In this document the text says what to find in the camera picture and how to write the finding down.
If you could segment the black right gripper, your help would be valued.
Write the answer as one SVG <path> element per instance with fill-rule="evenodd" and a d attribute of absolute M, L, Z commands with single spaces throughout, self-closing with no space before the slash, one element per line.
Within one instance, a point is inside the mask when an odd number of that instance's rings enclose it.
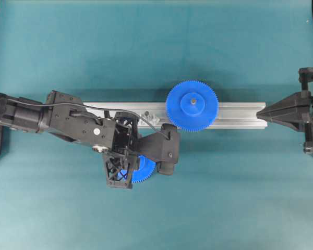
<path fill-rule="evenodd" d="M 313 82 L 313 67 L 299 69 L 301 92 L 296 92 L 281 101 L 256 113 L 258 119 L 276 123 L 304 132 L 304 152 L 313 155 L 313 95 L 309 83 Z"/>

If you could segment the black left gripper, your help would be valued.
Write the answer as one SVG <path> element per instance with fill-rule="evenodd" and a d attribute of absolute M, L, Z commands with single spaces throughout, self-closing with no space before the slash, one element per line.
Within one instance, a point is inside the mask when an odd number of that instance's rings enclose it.
<path fill-rule="evenodd" d="M 101 138 L 101 142 L 94 144 L 92 149 L 104 153 L 106 185 L 132 189 L 133 173 L 139 168 L 139 159 L 135 155 L 135 143 L 140 138 L 139 117 L 129 112 L 116 112 L 112 117 L 109 111 L 105 111 L 99 121 L 101 128 L 95 128 L 93 133 Z"/>

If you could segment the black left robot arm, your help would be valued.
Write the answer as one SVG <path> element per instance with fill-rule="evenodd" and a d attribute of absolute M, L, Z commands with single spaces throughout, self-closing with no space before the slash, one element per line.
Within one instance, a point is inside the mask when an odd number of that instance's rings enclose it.
<path fill-rule="evenodd" d="M 0 126 L 25 133 L 47 132 L 69 143 L 91 147 L 103 155 L 106 184 L 131 189 L 133 171 L 139 166 L 133 142 L 138 138 L 139 116 L 131 111 L 83 104 L 78 97 L 52 91 L 46 103 L 0 93 Z"/>

